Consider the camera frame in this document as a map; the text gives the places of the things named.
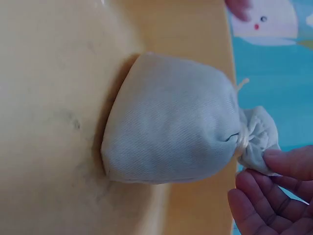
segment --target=fingers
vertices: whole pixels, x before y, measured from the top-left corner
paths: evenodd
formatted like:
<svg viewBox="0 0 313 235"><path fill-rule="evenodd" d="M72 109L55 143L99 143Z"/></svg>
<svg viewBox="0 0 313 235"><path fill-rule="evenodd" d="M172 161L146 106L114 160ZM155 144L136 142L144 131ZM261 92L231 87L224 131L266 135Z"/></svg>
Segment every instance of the fingers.
<svg viewBox="0 0 313 235"><path fill-rule="evenodd" d="M313 220L301 218L285 230L281 235L311 235L313 234Z"/></svg>
<svg viewBox="0 0 313 235"><path fill-rule="evenodd" d="M253 170L248 170L248 172L253 176L277 215L291 222L295 222L302 217L307 209L305 203L289 198L268 176Z"/></svg>
<svg viewBox="0 0 313 235"><path fill-rule="evenodd" d="M250 21L251 18L247 10L252 7L251 0L226 0L225 2L231 13L238 19L245 22Z"/></svg>
<svg viewBox="0 0 313 235"><path fill-rule="evenodd" d="M313 181L301 181L287 176L271 177L272 181L309 203L313 197Z"/></svg>
<svg viewBox="0 0 313 235"><path fill-rule="evenodd" d="M261 219L242 191L239 189L229 191L228 201L234 220L242 235L278 235Z"/></svg>
<svg viewBox="0 0 313 235"><path fill-rule="evenodd" d="M247 196L262 220L277 233L280 234L292 225L291 221L276 215L267 198L263 195L261 189L250 173L247 171L241 172L236 177L236 187Z"/></svg>
<svg viewBox="0 0 313 235"><path fill-rule="evenodd" d="M290 152L267 150L264 160L278 174L303 181L313 180L313 145Z"/></svg>

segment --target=white cloth bundle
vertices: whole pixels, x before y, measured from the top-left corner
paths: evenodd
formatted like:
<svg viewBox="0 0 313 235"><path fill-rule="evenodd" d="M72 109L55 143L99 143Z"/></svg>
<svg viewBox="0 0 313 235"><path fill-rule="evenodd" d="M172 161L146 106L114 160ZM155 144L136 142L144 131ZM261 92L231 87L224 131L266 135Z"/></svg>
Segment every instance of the white cloth bundle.
<svg viewBox="0 0 313 235"><path fill-rule="evenodd" d="M102 156L111 180L161 184L209 177L238 148L241 164L271 174L262 155L279 148L278 134L265 109L241 110L237 91L213 67L146 53L114 102Z"/></svg>

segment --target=white twine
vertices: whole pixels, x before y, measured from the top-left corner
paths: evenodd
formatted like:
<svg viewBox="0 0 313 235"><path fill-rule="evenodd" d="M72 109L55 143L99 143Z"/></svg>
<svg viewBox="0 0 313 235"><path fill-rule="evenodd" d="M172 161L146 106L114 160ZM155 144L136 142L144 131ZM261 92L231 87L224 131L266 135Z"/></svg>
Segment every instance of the white twine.
<svg viewBox="0 0 313 235"><path fill-rule="evenodd" d="M238 134L237 148L236 151L241 153L240 156L244 155L246 148L249 145L249 130L244 123L241 123L241 130Z"/></svg>

